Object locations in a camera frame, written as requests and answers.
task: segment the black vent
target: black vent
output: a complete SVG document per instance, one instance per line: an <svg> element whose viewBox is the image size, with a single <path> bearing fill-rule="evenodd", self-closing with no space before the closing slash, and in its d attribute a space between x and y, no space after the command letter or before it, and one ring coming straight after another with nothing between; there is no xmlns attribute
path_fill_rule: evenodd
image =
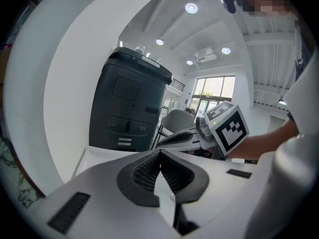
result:
<svg viewBox="0 0 319 239"><path fill-rule="evenodd" d="M47 224L60 233L66 234L90 197L85 193L75 193Z"/></svg>
<svg viewBox="0 0 319 239"><path fill-rule="evenodd" d="M160 170L174 194L187 187L194 179L192 170L166 155L161 155Z"/></svg>
<svg viewBox="0 0 319 239"><path fill-rule="evenodd" d="M143 189L154 192L155 182L160 172L159 154L148 159L133 171L133 180Z"/></svg>

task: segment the window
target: window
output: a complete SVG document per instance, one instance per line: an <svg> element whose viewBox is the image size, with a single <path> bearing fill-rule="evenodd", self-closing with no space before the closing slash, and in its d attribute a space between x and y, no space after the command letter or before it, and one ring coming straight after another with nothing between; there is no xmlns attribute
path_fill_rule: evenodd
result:
<svg viewBox="0 0 319 239"><path fill-rule="evenodd" d="M205 84L205 79L198 79L196 83L196 88L194 95L201 95Z"/></svg>
<svg viewBox="0 0 319 239"><path fill-rule="evenodd" d="M223 87L224 77L206 79L205 87L201 93L203 96L220 97L221 88Z"/></svg>
<svg viewBox="0 0 319 239"><path fill-rule="evenodd" d="M165 98L164 103L163 103L163 107L168 108L170 102L174 102L174 98Z"/></svg>
<svg viewBox="0 0 319 239"><path fill-rule="evenodd" d="M192 98L189 107L197 110L198 104L199 104L199 98Z"/></svg>
<svg viewBox="0 0 319 239"><path fill-rule="evenodd" d="M160 111L159 122L161 122L162 118L167 116L167 114L168 114L168 109L163 107Z"/></svg>
<svg viewBox="0 0 319 239"><path fill-rule="evenodd" d="M189 108L202 116L222 101L231 101L235 86L235 76L198 79Z"/></svg>
<svg viewBox="0 0 319 239"><path fill-rule="evenodd" d="M222 97L232 98L235 86L235 77L225 77L223 90L221 92Z"/></svg>

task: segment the white chair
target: white chair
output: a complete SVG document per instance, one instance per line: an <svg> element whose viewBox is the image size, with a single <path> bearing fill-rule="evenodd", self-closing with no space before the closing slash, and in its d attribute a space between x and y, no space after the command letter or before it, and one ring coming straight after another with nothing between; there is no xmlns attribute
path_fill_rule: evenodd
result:
<svg viewBox="0 0 319 239"><path fill-rule="evenodd" d="M194 117L183 110L173 110L161 119L158 132L155 136L151 149L153 149L155 142L160 140L160 136L165 137L180 131L182 129L195 127Z"/></svg>

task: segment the black trash bin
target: black trash bin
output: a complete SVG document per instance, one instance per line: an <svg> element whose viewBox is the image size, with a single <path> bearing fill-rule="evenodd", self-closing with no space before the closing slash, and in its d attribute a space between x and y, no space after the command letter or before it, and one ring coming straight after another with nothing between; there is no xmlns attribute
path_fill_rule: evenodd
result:
<svg viewBox="0 0 319 239"><path fill-rule="evenodd" d="M103 67L91 111L89 145L150 149L172 73L146 56L116 48Z"/></svg>

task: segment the ceiling beam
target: ceiling beam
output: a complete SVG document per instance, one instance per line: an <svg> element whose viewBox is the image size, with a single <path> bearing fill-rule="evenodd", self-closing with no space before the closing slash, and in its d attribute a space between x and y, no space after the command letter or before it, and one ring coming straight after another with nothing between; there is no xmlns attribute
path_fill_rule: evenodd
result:
<svg viewBox="0 0 319 239"><path fill-rule="evenodd" d="M243 10L241 9L237 9L237 13L239 15L239 17L241 18L241 21L244 23L244 25L246 26L246 29L248 31L248 34L254 34L254 28L253 26L247 22L247 20L249 19L249 14L247 14L246 12L244 12Z"/></svg>
<svg viewBox="0 0 319 239"><path fill-rule="evenodd" d="M178 43L177 45L175 45L173 48L171 48L171 50L175 50L177 47L179 47L180 45L182 45L183 43L189 41L191 38L193 38L194 36L196 36L197 34L201 33L202 31L204 31L205 29L207 29L208 27L220 22L221 19L215 19L213 20L208 26L203 26L199 31L189 35L187 38L185 38L184 40L182 40L180 43Z"/></svg>
<svg viewBox="0 0 319 239"><path fill-rule="evenodd" d="M276 107L266 106L266 105L257 104L257 103L254 103L254 107L258 107L258 108L263 109L263 110L268 110L271 112L276 112L276 113L285 114L285 115L287 115L287 113L288 113L288 111L285 111L285 110L282 110L282 109L279 109Z"/></svg>
<svg viewBox="0 0 319 239"><path fill-rule="evenodd" d="M167 0L159 0L158 4L156 5L154 11L152 12L149 20L146 23L145 28L143 29L143 32L147 32L151 26L151 24L153 23L153 21L155 20L156 16L158 15L160 8L162 7L163 4L166 3Z"/></svg>
<svg viewBox="0 0 319 239"><path fill-rule="evenodd" d="M271 45L272 51L273 51L273 55L272 55L272 71L270 74L270 85L273 85L273 81L274 81L274 76L275 76L275 71L276 71L276 61L277 61L277 46L276 45ZM265 104L267 104L268 98L269 98L269 93L267 94L266 100L265 100Z"/></svg>
<svg viewBox="0 0 319 239"><path fill-rule="evenodd" d="M198 63L199 66L197 67L197 71L203 70L212 70L216 68L225 68L225 67L243 67L243 63L240 60L239 56L232 55L232 56L224 56L222 58L211 60L205 63Z"/></svg>
<svg viewBox="0 0 319 239"><path fill-rule="evenodd" d="M243 63L243 66L246 72L247 83L248 83L249 105L252 107L253 101L254 101L253 69L252 69L251 59L249 56L249 52L248 52L243 34L234 16L231 13L227 12L227 10L224 8L220 0L205 0L205 2L223 20L226 27L228 28L228 31L232 35L233 41L237 47L238 53L240 54L241 61Z"/></svg>
<svg viewBox="0 0 319 239"><path fill-rule="evenodd" d="M264 45L264 44L290 44L295 42L295 34L292 33L263 33L244 35L247 45Z"/></svg>
<svg viewBox="0 0 319 239"><path fill-rule="evenodd" d="M271 94L278 94L278 95L282 95L282 96L284 96L288 91L287 89L265 86L265 85L261 85L261 84L254 84L254 90L260 91L260 92L271 93Z"/></svg>
<svg viewBox="0 0 319 239"><path fill-rule="evenodd" d="M196 0L194 1L197 3L198 7L201 7L203 0ZM178 25L180 21L182 21L184 18L189 17L189 13L186 10L183 10L183 12L172 22L172 24L161 34L162 39L165 39L166 35L175 28L175 26Z"/></svg>
<svg viewBox="0 0 319 239"><path fill-rule="evenodd" d="M200 70L200 71L195 71L191 73L185 73L185 76L198 76L198 75L206 75L208 73L212 72L234 72L244 69L242 65L234 65L234 66L224 66L224 67L216 67L216 68L211 68L211 69L206 69L206 70Z"/></svg>
<svg viewBox="0 0 319 239"><path fill-rule="evenodd" d="M200 70L200 63L197 61L197 58L194 54L190 55L190 60L193 61L197 70Z"/></svg>
<svg viewBox="0 0 319 239"><path fill-rule="evenodd" d="M265 31L265 25L264 25L264 18L263 17L256 17L257 25L259 27L259 31L261 34L266 33Z"/></svg>
<svg viewBox="0 0 319 239"><path fill-rule="evenodd" d="M285 92L286 87L288 86L288 84L289 84L289 82L294 74L294 71L295 71L295 55L292 53L291 57L289 58L289 61L288 61L288 66L287 66L287 69L285 72L286 79L285 79L282 91L280 92L279 99L281 98L281 96L284 96L286 94L286 92Z"/></svg>
<svg viewBox="0 0 319 239"><path fill-rule="evenodd" d="M270 63L270 56L269 56L269 51L268 51L268 49L269 49L269 46L262 46L262 48L263 48L263 53L264 53L264 73L263 73L263 75L264 75L264 81L263 81L263 84L264 84L264 86L266 86L267 85L267 81L268 81L268 69L269 69L269 63ZM268 93L267 92L263 92L263 94L262 94L262 101L263 101L263 103L265 103L265 101L266 101L266 98L267 98L267 95L268 95Z"/></svg>

